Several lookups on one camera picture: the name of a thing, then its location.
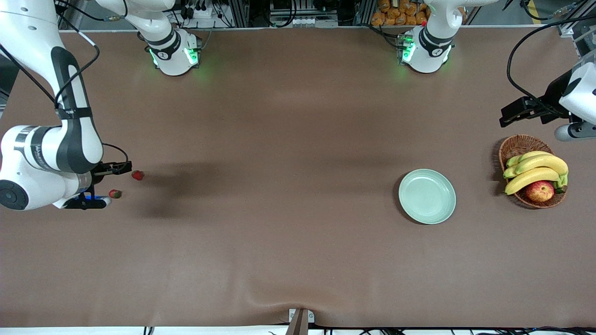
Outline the pale green plate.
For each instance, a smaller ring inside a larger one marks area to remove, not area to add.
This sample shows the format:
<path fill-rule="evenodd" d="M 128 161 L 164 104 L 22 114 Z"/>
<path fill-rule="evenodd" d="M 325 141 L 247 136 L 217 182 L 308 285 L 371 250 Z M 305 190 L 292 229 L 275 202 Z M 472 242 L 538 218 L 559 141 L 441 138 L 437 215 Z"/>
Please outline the pale green plate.
<path fill-rule="evenodd" d="M 453 184 L 432 169 L 416 169 L 405 174 L 398 186 L 398 200 L 405 214 L 423 225 L 447 221 L 456 208 Z"/>

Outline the brown wicker basket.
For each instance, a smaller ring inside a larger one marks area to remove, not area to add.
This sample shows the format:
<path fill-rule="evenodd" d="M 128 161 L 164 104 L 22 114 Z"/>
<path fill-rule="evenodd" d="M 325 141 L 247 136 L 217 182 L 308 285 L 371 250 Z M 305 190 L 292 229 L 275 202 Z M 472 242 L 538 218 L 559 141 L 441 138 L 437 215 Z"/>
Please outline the brown wicker basket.
<path fill-rule="evenodd" d="M 543 140 L 540 140 L 535 136 L 509 136 L 508 138 L 504 139 L 503 142 L 501 142 L 500 148 L 498 150 L 498 161 L 502 171 L 504 172 L 504 170 L 507 169 L 506 163 L 511 157 L 525 154 L 530 151 L 547 151 L 548 153 L 555 155 L 554 151 L 551 150 L 551 148 L 545 142 L 543 142 Z M 564 188 L 555 188 L 555 182 L 552 183 L 555 190 L 555 195 L 552 199 L 546 201 L 545 203 L 535 203 L 528 199 L 524 193 L 525 187 L 511 196 L 515 197 L 519 202 L 530 208 L 553 208 L 565 199 L 568 186 L 565 186 Z"/>

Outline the greenish yellow banana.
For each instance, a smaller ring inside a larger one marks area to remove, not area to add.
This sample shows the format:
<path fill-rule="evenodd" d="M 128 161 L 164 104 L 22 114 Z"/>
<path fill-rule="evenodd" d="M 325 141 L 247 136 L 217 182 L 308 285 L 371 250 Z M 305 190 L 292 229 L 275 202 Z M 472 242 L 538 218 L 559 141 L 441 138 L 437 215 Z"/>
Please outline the greenish yellow banana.
<path fill-rule="evenodd" d="M 515 155 L 514 157 L 511 157 L 507 161 L 506 166 L 508 168 L 510 168 L 511 166 L 518 165 L 521 161 L 524 161 L 525 159 L 528 159 L 528 158 L 531 158 L 531 157 L 534 157 L 537 155 L 552 155 L 552 154 L 548 153 L 547 151 L 530 151 L 525 154 Z"/>

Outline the red apple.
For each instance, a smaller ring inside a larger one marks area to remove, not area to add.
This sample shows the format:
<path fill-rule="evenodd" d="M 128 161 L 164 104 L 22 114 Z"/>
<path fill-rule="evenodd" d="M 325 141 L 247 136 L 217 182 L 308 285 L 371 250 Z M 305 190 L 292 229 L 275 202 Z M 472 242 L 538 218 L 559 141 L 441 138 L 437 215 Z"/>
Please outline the red apple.
<path fill-rule="evenodd" d="M 551 181 L 536 181 L 524 188 L 528 199 L 535 203 L 545 203 L 553 198 L 555 190 Z"/>

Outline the orange bread rolls pile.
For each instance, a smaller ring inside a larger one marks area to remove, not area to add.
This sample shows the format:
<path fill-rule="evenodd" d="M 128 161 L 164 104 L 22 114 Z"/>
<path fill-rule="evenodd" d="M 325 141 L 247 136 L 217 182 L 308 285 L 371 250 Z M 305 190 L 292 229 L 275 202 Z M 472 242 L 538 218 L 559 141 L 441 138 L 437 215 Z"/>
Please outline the orange bread rolls pile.
<path fill-rule="evenodd" d="M 430 18 L 431 8 L 423 0 L 375 0 L 372 26 L 419 26 Z"/>

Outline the white power strip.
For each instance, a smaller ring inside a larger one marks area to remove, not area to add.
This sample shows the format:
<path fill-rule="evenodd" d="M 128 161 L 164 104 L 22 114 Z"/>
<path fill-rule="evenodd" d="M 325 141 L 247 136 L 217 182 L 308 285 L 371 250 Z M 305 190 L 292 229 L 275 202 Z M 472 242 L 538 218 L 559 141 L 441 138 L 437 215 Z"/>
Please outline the white power strip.
<path fill-rule="evenodd" d="M 212 2 L 198 0 L 194 3 L 187 3 L 184 9 L 187 19 L 211 19 L 214 15 Z"/>

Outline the brown table cover mat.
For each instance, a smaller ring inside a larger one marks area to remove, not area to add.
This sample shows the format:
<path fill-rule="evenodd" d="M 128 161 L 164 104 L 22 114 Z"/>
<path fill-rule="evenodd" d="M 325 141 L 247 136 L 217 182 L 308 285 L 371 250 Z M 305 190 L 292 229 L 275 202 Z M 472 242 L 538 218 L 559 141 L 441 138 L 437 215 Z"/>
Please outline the brown table cover mat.
<path fill-rule="evenodd" d="M 434 74 L 367 28 L 216 31 L 172 78 L 135 33 L 90 33 L 95 125 L 145 177 L 102 210 L 0 208 L 0 327 L 244 326 L 313 310 L 328 327 L 596 327 L 596 140 L 501 128 L 528 28 L 464 28 Z M 513 135 L 569 167 L 565 199 L 506 195 Z M 456 192 L 438 225 L 405 174 Z"/>

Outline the metal table clamp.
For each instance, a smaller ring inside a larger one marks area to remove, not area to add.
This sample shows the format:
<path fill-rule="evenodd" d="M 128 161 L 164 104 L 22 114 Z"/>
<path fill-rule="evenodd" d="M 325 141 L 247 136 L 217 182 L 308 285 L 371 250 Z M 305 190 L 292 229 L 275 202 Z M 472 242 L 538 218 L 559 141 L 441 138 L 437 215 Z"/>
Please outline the metal table clamp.
<path fill-rule="evenodd" d="M 315 313 L 309 309 L 290 309 L 289 326 L 285 335 L 308 335 L 309 327 L 315 323 Z"/>

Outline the aluminium frame beam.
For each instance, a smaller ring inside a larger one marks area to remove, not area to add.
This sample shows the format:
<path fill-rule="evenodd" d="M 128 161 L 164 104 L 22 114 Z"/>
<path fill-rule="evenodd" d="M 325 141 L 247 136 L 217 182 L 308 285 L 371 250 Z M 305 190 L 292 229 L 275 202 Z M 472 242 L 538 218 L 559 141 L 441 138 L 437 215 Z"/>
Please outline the aluminium frame beam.
<path fill-rule="evenodd" d="M 571 9 L 568 13 L 563 16 L 564 20 L 584 18 L 590 15 L 596 15 L 596 0 L 573 0 L 576 2 L 575 8 Z M 580 21 L 574 21 L 570 23 L 564 23 L 557 27 L 558 33 L 563 38 L 570 38 L 574 34 L 575 25 Z"/>

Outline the aluminium frame post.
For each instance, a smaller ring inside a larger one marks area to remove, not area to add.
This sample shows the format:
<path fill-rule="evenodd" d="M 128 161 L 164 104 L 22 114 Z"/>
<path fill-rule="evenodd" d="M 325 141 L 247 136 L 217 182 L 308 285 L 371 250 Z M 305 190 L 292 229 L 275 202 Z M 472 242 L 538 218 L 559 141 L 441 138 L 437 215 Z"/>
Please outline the aluminium frame post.
<path fill-rule="evenodd" d="M 232 12 L 234 27 L 249 27 L 251 0 L 229 0 L 230 10 Z"/>
<path fill-rule="evenodd" d="M 377 10 L 377 0 L 355 0 L 356 13 L 354 24 L 371 24 L 373 14 Z"/>

